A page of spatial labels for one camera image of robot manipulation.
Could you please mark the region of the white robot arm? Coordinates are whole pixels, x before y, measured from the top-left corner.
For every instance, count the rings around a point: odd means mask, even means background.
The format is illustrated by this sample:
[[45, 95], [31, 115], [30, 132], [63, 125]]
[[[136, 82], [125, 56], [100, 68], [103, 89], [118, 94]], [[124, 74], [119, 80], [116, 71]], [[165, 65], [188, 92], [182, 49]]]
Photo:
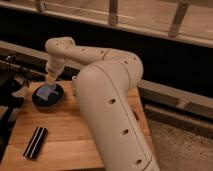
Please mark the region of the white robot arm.
[[106, 171], [160, 171], [127, 100], [143, 75], [140, 58], [123, 50], [78, 46], [70, 37], [51, 38], [45, 49], [49, 81], [69, 60], [84, 66], [74, 78], [75, 95]]

